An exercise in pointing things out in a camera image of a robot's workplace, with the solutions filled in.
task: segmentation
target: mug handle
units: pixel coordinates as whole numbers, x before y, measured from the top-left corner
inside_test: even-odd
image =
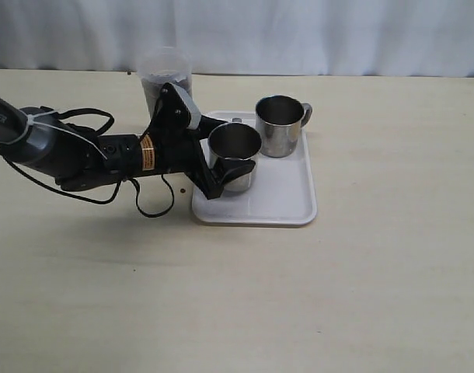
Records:
[[[301,127],[304,127],[312,117],[313,107],[309,103],[302,103],[302,107],[305,109],[305,115],[301,119]]]

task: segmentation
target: orange label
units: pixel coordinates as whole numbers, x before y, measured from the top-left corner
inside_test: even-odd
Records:
[[[142,139],[142,171],[151,171],[154,169],[154,145],[148,134]]]

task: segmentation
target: beige tabletop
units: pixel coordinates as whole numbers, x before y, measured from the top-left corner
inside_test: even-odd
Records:
[[[204,113],[313,105],[316,220],[201,225],[182,175],[146,219],[130,184],[100,207],[0,159],[0,372],[474,371],[474,78],[195,76],[193,93]],[[148,122],[126,73],[0,71],[0,97]],[[146,209],[169,203],[141,182]]]

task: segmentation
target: wooden table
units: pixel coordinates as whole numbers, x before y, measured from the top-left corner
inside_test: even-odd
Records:
[[[317,219],[199,225],[185,176],[146,219],[129,184],[97,207],[0,159],[0,372],[474,371],[474,78],[195,76],[193,91],[203,112],[274,93],[314,106]],[[100,108],[115,133],[148,122],[125,73],[0,71],[0,96]],[[169,202],[159,178],[142,185],[146,209]]]

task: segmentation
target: clear plastic container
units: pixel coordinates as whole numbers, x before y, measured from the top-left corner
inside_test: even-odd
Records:
[[[192,64],[176,47],[159,47],[144,56],[137,68],[144,89],[149,115],[152,117],[161,87],[171,82],[184,88],[192,97]]]

